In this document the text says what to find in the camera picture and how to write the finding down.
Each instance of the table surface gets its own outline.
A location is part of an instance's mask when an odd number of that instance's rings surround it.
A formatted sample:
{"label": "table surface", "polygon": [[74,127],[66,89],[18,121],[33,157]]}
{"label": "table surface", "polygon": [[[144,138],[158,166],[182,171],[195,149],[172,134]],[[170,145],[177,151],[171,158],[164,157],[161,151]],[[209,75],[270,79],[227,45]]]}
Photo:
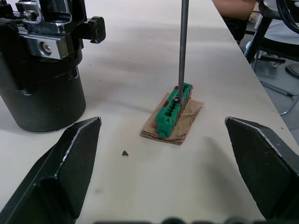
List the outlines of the table surface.
{"label": "table surface", "polygon": [[[263,218],[238,172],[225,117],[268,126],[299,147],[212,1],[190,1],[185,81],[204,108],[181,146],[139,136],[177,84],[180,0],[87,0],[86,9],[105,18],[107,38],[85,41],[79,65],[87,103],[80,120],[101,116],[103,125],[77,223]],[[0,101],[0,209],[62,132],[27,133]]]}

